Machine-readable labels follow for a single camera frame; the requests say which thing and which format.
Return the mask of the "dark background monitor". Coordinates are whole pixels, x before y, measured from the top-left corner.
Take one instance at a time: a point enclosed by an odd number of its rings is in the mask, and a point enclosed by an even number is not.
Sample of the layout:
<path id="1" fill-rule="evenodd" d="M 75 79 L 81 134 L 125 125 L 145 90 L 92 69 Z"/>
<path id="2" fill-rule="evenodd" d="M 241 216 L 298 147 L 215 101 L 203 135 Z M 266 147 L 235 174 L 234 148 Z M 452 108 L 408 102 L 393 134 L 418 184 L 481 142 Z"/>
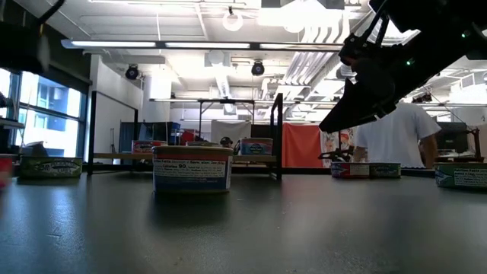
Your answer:
<path id="1" fill-rule="evenodd" d="M 439 122 L 441 130 L 436 134 L 439 151 L 463 153 L 469 149 L 467 125 L 465 123 Z"/>

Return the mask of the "blue partition panel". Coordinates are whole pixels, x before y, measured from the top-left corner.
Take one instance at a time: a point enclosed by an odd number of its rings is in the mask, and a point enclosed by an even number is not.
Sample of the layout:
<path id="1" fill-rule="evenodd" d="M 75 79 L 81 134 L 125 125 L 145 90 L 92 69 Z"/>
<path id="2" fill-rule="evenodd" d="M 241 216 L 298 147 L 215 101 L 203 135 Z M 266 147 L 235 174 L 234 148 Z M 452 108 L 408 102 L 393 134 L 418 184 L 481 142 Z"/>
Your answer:
<path id="1" fill-rule="evenodd" d="M 119 152 L 130 152 L 132 140 L 164 141 L 168 145 L 180 143 L 180 124 L 174 122 L 137 123 L 121 122 L 119 130 Z"/>

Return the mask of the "wooden shelf with black legs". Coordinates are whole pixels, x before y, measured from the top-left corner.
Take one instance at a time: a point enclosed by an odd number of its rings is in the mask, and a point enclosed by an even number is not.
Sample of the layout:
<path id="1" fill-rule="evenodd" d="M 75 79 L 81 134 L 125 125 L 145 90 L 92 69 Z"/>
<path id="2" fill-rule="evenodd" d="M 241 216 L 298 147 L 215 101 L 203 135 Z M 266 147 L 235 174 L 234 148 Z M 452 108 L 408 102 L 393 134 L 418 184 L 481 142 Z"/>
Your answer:
<path id="1" fill-rule="evenodd" d="M 132 166 L 136 166 L 138 160 L 149 160 L 149 154 L 130 154 L 130 153 L 97 153 L 94 151 L 95 140 L 95 124 L 96 124 L 96 109 L 97 97 L 101 95 L 99 91 L 91 92 L 91 115 L 90 115 L 90 129 L 89 129 L 89 145 L 88 145 L 88 163 L 89 167 L 94 166 L 95 159 L 128 159 L 132 162 Z M 256 105 L 261 104 L 260 100 L 255 100 Z M 271 116 L 269 121 L 269 128 L 271 136 L 273 137 L 272 154 L 270 156 L 236 156 L 235 161 L 249 162 L 254 164 L 265 164 L 267 167 L 275 167 L 274 173 L 269 174 L 275 180 L 282 179 L 282 128 L 283 128 L 283 96 L 277 94 L 274 101 L 270 101 Z"/>

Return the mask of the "white hanging cloth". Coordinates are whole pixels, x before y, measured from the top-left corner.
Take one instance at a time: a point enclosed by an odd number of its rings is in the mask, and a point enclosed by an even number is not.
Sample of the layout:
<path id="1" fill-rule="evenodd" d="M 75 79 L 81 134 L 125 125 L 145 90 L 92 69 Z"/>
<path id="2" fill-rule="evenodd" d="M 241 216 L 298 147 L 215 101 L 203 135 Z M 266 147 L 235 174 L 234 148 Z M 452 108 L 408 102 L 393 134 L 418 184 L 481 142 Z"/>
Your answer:
<path id="1" fill-rule="evenodd" d="M 226 123 L 212 121 L 211 123 L 211 142 L 220 143 L 221 139 L 228 137 L 234 144 L 242 138 L 251 137 L 251 122 Z"/>

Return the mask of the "white round ceiling fixture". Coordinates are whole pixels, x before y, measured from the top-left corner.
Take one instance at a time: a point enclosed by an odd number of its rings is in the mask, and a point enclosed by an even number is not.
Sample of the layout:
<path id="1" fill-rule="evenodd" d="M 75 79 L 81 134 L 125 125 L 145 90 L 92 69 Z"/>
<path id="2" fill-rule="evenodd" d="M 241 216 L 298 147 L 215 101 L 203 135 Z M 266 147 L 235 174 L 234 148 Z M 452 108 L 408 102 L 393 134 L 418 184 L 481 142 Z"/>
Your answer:
<path id="1" fill-rule="evenodd" d="M 236 32 L 244 25 L 244 18 L 241 13 L 226 13 L 222 18 L 222 25 L 224 29 Z"/>

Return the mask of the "colourful wall poster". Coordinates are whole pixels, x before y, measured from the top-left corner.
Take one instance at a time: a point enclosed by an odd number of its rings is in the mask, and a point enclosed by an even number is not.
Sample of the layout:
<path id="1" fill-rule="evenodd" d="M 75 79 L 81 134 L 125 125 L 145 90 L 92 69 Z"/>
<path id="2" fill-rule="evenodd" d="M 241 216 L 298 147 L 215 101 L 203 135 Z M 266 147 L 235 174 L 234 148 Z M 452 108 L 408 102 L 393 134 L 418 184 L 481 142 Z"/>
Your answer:
<path id="1" fill-rule="evenodd" d="M 346 150 L 354 146 L 354 134 L 356 128 L 344 129 L 333 133 L 320 133 L 321 152 L 335 151 L 336 149 Z"/>

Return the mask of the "red label can silver lid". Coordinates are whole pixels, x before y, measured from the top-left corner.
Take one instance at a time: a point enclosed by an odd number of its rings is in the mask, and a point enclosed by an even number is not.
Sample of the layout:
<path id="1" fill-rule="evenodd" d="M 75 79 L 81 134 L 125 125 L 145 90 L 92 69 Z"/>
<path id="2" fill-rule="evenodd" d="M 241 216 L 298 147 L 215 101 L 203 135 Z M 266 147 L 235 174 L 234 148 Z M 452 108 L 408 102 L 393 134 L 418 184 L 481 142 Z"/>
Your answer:
<path id="1" fill-rule="evenodd" d="M 159 140 L 133 140 L 132 153 L 133 154 L 149 154 L 152 153 L 153 147 L 165 146 L 165 141 Z"/>
<path id="2" fill-rule="evenodd" d="M 335 178 L 363 179 L 370 176 L 370 168 L 366 163 L 332 162 L 330 168 Z"/>
<path id="3" fill-rule="evenodd" d="M 13 155 L 0 154 L 0 190 L 10 182 L 13 173 Z"/>

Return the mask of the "large window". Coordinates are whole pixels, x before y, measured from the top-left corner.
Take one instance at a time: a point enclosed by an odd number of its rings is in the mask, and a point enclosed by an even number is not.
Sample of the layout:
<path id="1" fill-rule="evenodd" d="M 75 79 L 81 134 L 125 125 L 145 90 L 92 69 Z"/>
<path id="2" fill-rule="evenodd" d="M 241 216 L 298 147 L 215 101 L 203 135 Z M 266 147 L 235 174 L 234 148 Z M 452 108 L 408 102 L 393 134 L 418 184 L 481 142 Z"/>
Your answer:
<path id="1" fill-rule="evenodd" d="M 31 72 L 0 68 L 0 153 L 81 157 L 86 94 Z"/>

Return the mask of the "black aluminium rig frame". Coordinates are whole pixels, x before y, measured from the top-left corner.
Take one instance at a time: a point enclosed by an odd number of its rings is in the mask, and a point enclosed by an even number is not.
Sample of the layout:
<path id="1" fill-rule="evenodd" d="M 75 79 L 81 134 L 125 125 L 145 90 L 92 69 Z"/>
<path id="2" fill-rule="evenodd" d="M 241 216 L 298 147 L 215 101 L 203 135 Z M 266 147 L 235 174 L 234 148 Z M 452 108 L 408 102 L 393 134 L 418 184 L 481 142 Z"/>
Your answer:
<path id="1" fill-rule="evenodd" d="M 271 174 L 276 170 L 275 167 L 257 167 L 257 166 L 232 166 L 233 174 Z M 136 166 L 121 164 L 95 164 L 93 167 L 89 167 L 87 164 L 83 165 L 83 172 L 98 172 L 98 171 L 135 171 L 135 172 L 149 172 L 153 171 L 151 165 L 137 164 Z M 283 167 L 281 169 L 281 174 L 292 174 L 292 175 L 330 175 L 331 170 L 329 168 L 305 168 L 305 167 Z M 402 169 L 402 176 L 409 177 L 424 177 L 424 178 L 434 178 L 435 172 L 433 170 L 426 169 Z"/>

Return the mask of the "blue label seafood can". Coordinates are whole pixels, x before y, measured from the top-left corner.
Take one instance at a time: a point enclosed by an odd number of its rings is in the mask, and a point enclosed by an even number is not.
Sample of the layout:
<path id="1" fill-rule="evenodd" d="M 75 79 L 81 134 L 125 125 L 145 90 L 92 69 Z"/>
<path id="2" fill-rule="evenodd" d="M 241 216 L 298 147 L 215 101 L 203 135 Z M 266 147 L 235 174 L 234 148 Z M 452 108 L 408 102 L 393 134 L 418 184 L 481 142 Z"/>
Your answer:
<path id="1" fill-rule="evenodd" d="M 156 193 L 221 193 L 231 187 L 229 148 L 158 146 L 152 155 Z"/>
<path id="2" fill-rule="evenodd" d="M 273 139 L 244 138 L 240 140 L 241 155 L 271 155 Z"/>

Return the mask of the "black metal background frame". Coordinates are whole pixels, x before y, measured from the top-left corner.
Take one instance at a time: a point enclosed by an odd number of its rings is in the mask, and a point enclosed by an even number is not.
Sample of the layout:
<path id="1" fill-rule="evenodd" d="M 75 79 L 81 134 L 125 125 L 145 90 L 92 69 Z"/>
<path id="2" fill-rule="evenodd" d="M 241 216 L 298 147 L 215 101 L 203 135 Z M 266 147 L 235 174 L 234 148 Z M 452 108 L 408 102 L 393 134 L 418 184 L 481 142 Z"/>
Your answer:
<path id="1" fill-rule="evenodd" d="M 254 112 L 255 112 L 255 105 L 256 101 L 255 100 L 246 100 L 246 99 L 227 99 L 227 98 L 220 98 L 220 99 L 208 99 L 208 98 L 199 98 L 199 99 L 150 99 L 150 101 L 153 102 L 161 102 L 161 103 L 198 103 L 199 104 L 199 131 L 201 131 L 202 128 L 202 115 L 205 112 L 205 110 L 202 108 L 203 104 L 209 103 L 209 104 L 241 104 L 244 107 L 247 107 L 248 105 L 252 106 L 251 110 L 248 110 L 248 112 L 252 115 L 252 123 L 254 123 L 255 118 L 254 118 Z"/>

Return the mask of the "long overhead light bar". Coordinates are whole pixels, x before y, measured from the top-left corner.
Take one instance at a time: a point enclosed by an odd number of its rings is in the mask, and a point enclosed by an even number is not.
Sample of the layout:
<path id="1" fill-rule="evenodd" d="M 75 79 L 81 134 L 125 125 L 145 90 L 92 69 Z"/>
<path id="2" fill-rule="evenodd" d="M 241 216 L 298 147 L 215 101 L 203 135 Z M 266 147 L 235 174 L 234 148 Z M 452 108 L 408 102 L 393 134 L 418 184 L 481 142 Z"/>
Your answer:
<path id="1" fill-rule="evenodd" d="M 211 41 L 61 40 L 66 49 L 249 50 L 281 52 L 339 52 L 342 43 L 264 43 Z"/>

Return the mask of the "black table mat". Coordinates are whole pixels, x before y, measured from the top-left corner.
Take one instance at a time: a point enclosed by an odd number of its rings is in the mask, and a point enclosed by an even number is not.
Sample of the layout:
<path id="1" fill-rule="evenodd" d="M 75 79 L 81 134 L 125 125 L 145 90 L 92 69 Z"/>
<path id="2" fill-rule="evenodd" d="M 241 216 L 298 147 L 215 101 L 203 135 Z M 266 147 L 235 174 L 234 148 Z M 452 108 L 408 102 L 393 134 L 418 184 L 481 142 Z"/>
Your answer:
<path id="1" fill-rule="evenodd" d="M 233 176 L 157 195 L 150 174 L 14 181 L 0 274 L 487 274 L 487 193 L 429 178 Z"/>

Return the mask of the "green label can gold lid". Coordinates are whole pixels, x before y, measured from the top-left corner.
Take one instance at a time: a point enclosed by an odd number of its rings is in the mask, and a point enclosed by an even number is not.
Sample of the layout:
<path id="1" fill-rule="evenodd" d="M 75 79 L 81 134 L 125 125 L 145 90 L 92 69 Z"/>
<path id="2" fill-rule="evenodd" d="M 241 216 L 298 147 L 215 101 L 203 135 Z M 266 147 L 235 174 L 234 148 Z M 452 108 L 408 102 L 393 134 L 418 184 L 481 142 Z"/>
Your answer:
<path id="1" fill-rule="evenodd" d="M 487 190 L 487 163 L 438 163 L 434 176 L 439 187 Z"/>
<path id="2" fill-rule="evenodd" d="M 22 156 L 19 177 L 27 179 L 80 177 L 81 158 Z"/>

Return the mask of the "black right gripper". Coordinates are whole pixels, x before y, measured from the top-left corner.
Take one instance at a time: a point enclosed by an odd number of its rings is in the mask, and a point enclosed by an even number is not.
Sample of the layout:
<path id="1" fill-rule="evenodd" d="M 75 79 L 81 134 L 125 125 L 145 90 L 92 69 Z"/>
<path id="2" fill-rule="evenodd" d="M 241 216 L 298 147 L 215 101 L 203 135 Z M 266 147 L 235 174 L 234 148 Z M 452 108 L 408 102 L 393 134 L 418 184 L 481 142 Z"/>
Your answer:
<path id="1" fill-rule="evenodd" d="M 319 124 L 320 130 L 338 132 L 391 113 L 394 102 L 423 83 L 418 48 L 422 38 L 417 33 L 406 43 L 381 46 L 350 34 L 339 58 L 355 73 L 355 81 L 345 80 L 344 94 Z"/>

